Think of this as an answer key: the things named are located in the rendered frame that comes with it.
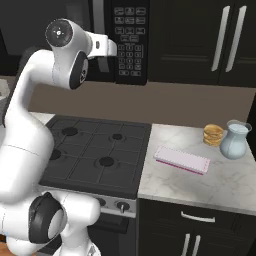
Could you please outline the black microwave oven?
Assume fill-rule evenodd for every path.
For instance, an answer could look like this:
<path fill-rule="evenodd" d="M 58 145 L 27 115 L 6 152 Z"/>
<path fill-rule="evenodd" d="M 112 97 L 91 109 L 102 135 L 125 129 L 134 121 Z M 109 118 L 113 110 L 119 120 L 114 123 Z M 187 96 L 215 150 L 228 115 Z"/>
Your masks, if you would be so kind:
<path fill-rule="evenodd" d="M 96 57 L 89 61 L 87 79 L 117 84 L 147 82 L 149 0 L 111 0 L 115 57 L 105 57 L 109 72 L 103 73 Z"/>

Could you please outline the black base cupboard door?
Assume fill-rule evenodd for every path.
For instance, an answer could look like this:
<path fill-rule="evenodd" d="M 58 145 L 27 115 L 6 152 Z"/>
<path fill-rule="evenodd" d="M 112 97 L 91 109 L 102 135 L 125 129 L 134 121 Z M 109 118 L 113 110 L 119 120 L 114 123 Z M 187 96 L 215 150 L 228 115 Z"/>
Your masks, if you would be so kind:
<path fill-rule="evenodd" d="M 192 230 L 180 225 L 143 223 L 139 227 L 139 256 L 181 256 L 185 235 Z"/>
<path fill-rule="evenodd" d="M 247 256 L 254 242 L 253 237 L 225 232 L 200 230 L 195 239 L 197 235 L 201 236 L 197 256 Z"/>

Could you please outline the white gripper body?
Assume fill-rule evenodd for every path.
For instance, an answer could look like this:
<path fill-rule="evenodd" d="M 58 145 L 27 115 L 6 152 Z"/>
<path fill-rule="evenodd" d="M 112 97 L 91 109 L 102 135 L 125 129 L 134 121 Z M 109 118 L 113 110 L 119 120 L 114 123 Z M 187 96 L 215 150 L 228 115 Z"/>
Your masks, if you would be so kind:
<path fill-rule="evenodd" d="M 108 39 L 107 40 L 107 55 L 110 56 L 110 57 L 114 57 L 117 55 L 117 45 L 116 43 L 111 40 L 111 39 Z"/>

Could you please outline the stack of golden pancakes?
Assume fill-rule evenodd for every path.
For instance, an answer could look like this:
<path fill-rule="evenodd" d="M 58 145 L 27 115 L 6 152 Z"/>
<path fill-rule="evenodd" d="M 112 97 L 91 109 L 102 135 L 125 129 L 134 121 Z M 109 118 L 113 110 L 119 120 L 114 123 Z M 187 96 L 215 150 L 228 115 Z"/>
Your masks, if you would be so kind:
<path fill-rule="evenodd" d="M 215 124 L 208 124 L 204 127 L 203 142 L 209 146 L 219 146 L 224 130 Z"/>

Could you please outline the black wall cupboard door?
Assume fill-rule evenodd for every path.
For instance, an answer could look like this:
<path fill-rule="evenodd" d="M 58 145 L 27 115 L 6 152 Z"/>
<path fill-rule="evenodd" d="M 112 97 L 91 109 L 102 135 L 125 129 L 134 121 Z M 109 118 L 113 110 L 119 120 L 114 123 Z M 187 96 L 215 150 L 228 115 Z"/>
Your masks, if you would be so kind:
<path fill-rule="evenodd" d="M 247 11 L 235 62 L 232 70 L 226 73 L 239 8 L 244 5 Z M 221 86 L 256 88 L 256 0 L 234 0 L 218 83 Z"/>
<path fill-rule="evenodd" d="M 213 84 L 220 0 L 151 0 L 148 79 Z"/>

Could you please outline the black tall cabinet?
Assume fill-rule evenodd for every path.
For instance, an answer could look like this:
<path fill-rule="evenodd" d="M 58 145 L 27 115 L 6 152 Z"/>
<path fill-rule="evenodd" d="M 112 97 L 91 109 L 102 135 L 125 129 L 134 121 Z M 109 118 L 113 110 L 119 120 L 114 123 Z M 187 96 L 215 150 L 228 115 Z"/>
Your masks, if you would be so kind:
<path fill-rule="evenodd" d="M 256 94 L 251 105 L 247 122 L 252 126 L 252 130 L 247 136 L 247 140 L 252 152 L 256 152 Z"/>

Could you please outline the black and silver oven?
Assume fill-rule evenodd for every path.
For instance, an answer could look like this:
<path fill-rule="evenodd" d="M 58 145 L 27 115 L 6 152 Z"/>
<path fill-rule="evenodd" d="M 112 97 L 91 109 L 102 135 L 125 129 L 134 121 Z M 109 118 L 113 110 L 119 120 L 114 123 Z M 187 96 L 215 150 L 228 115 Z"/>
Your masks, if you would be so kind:
<path fill-rule="evenodd" d="M 65 192 L 77 192 L 94 198 L 102 198 L 106 201 L 101 206 L 101 214 L 118 215 L 127 217 L 129 225 L 125 234 L 105 231 L 94 227 L 88 227 L 88 233 L 92 241 L 98 246 L 102 256 L 137 256 L 136 235 L 136 213 L 137 213 L 137 191 L 132 186 L 128 188 L 121 185 L 96 185 L 92 183 L 79 182 L 77 185 L 41 183 L 42 189 L 62 190 Z M 126 202 L 130 208 L 124 213 L 116 207 L 118 201 Z"/>

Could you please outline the black drawer front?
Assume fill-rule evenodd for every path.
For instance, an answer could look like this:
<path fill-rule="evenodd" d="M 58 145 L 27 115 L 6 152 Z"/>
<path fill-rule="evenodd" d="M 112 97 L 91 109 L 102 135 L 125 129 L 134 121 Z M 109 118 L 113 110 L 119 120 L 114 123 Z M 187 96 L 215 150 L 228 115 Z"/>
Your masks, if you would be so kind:
<path fill-rule="evenodd" d="M 139 208 L 143 221 L 209 227 L 245 237 L 256 236 L 256 216 L 148 199 L 140 199 Z M 198 217 L 215 217 L 216 222 L 205 223 L 186 219 L 181 217 L 181 211 Z"/>

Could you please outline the black microwave door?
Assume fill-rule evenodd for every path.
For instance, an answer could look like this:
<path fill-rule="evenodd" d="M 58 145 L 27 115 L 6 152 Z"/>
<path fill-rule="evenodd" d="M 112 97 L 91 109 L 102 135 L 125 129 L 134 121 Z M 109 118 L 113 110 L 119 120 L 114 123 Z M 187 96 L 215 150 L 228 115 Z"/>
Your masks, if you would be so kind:
<path fill-rule="evenodd" d="M 15 76 L 27 48 L 50 50 L 45 30 L 59 18 L 95 33 L 92 0 L 0 0 L 0 75 Z M 104 24 L 113 38 L 111 0 L 104 0 Z"/>

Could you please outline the glass jug of milk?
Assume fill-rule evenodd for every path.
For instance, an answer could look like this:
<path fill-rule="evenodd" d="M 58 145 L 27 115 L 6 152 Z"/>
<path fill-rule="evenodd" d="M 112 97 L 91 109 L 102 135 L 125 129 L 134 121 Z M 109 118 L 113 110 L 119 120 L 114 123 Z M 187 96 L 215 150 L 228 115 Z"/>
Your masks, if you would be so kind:
<path fill-rule="evenodd" d="M 246 137 L 252 130 L 252 126 L 249 123 L 230 120 L 227 128 L 227 134 L 220 144 L 220 152 L 230 160 L 240 159 L 247 151 Z"/>

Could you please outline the black gas hob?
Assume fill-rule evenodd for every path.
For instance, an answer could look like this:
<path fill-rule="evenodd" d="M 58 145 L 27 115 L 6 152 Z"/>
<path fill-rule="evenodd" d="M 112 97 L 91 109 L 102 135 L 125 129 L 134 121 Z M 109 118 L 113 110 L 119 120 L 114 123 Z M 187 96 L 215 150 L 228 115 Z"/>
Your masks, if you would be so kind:
<path fill-rule="evenodd" d="M 54 150 L 42 186 L 137 197 L 149 124 L 56 115 L 46 127 L 53 135 Z"/>

